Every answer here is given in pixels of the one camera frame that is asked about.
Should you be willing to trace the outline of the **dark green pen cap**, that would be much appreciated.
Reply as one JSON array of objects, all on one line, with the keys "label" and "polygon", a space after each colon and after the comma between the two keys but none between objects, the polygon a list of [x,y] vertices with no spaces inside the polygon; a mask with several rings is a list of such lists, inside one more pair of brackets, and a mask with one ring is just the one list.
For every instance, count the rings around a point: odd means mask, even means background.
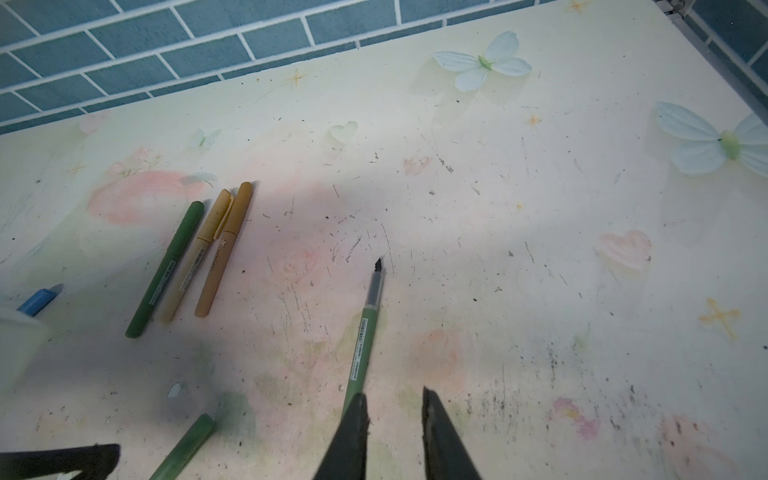
[{"label": "dark green pen cap", "polygon": [[150,480],[175,480],[215,430],[215,421],[201,414],[150,476]]}]

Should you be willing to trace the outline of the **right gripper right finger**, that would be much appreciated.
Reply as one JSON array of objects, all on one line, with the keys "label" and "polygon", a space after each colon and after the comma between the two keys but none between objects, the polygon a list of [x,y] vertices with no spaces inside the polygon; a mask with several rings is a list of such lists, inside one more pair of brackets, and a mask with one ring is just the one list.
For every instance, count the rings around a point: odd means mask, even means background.
[{"label": "right gripper right finger", "polygon": [[422,429],[427,480],[480,480],[462,440],[438,394],[423,388]]}]

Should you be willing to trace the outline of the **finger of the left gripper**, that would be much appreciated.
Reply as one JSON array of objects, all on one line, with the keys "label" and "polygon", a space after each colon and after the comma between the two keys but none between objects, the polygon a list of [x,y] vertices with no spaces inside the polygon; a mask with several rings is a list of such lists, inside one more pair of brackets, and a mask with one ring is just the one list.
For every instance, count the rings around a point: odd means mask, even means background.
[{"label": "finger of the left gripper", "polygon": [[77,472],[74,479],[104,480],[116,468],[119,444],[1,453],[2,479],[34,479]]}]

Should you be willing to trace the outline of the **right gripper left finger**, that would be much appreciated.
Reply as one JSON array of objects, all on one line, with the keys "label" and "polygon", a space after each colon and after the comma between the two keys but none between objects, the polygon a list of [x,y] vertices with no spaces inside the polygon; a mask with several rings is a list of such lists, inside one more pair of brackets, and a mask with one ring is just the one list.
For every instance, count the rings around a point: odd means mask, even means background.
[{"label": "right gripper left finger", "polygon": [[367,397],[352,397],[314,480],[365,480],[370,417]]}]

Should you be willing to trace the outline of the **brown pen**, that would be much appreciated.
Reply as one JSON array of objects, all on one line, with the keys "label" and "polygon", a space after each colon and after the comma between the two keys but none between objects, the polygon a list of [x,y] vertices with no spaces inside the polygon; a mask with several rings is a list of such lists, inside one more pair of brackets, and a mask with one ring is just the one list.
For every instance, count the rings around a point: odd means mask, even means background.
[{"label": "brown pen", "polygon": [[216,294],[224,276],[228,261],[234,250],[237,237],[245,220],[254,193],[252,181],[243,182],[232,203],[222,229],[215,255],[197,302],[194,315],[205,318],[211,311]]},{"label": "brown pen", "polygon": [[169,323],[173,319],[197,270],[204,260],[206,252],[213,243],[213,240],[220,235],[233,199],[234,196],[229,190],[224,189],[220,192],[179,267],[176,269],[154,314],[155,321]]}]

